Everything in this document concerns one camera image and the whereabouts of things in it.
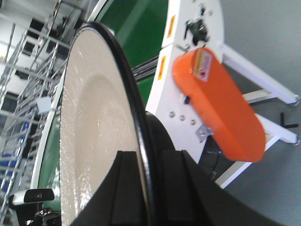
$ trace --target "screw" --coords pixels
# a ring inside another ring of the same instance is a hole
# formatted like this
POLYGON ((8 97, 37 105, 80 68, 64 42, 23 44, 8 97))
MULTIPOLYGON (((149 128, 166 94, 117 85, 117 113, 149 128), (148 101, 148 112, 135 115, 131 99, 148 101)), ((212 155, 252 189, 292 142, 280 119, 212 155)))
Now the screw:
POLYGON ((188 50, 186 47, 182 47, 182 46, 179 46, 179 45, 176 45, 176 47, 179 49, 179 50, 182 50, 183 52, 187 53, 188 50))
POLYGON ((180 120, 181 120, 181 121, 184 121, 184 120, 185 120, 185 115, 182 114, 182 115, 180 116, 180 120))
POLYGON ((170 117, 170 118, 173 118, 174 116, 175 116, 175 113, 174 113, 174 112, 170 112, 170 113, 169 113, 169 117, 170 117))
POLYGON ((201 137, 206 137, 206 136, 207 136, 207 134, 205 132, 201 133, 201 137))
POLYGON ((191 125, 191 126, 194 126, 196 123, 197 123, 197 122, 196 122, 194 119, 190 121, 190 125, 191 125))
POLYGON ((186 44, 186 45, 185 45, 185 49, 186 49, 186 51, 188 52, 188 50, 190 49, 190 45, 189 45, 189 44, 186 44))
POLYGON ((213 130, 212 130, 211 127, 208 127, 208 128, 207 128, 207 132, 208 132, 208 134, 209 134, 210 136, 214 135, 214 132, 213 132, 213 130))

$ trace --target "metal bracket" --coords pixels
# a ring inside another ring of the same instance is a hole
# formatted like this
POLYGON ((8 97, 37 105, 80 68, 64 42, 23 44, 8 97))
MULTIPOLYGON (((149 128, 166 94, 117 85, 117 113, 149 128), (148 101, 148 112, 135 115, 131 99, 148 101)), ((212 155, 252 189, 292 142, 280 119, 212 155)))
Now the metal bracket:
POLYGON ((207 26, 204 23, 203 19, 199 19, 196 22, 187 21, 186 22, 186 29, 184 34, 184 39, 187 37, 187 31, 190 30, 193 38, 192 43, 197 46, 199 41, 208 42, 208 31, 207 26))
POLYGON ((197 129, 196 135, 199 139, 199 142, 202 143, 207 139, 208 136, 213 135, 213 131, 210 127, 205 126, 204 124, 197 129))

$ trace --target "black camera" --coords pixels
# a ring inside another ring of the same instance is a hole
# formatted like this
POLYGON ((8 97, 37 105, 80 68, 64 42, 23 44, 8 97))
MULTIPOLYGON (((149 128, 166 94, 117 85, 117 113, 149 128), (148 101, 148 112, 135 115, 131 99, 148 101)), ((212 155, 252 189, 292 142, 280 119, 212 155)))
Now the black camera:
POLYGON ((9 197, 9 207, 51 201, 55 199, 55 195, 51 188, 29 189, 16 192, 9 197))

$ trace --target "orange cover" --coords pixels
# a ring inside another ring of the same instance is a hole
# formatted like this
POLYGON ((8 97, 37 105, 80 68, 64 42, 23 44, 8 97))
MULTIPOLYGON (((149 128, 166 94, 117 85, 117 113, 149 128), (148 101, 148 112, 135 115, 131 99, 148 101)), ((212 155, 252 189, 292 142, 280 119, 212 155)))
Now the orange cover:
POLYGON ((227 158, 255 162, 263 157, 264 129, 210 50, 199 48, 178 57, 173 76, 227 158))

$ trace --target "warning label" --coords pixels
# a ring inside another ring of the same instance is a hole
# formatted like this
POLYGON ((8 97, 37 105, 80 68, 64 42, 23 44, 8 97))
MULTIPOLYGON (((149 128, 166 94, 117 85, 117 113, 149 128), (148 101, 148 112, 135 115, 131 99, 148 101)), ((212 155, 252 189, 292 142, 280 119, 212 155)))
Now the warning label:
POLYGON ((207 82, 209 79, 212 57, 213 56, 211 55, 211 53, 205 51, 204 49, 198 50, 198 55, 194 68, 194 76, 196 76, 198 79, 204 82, 207 82))

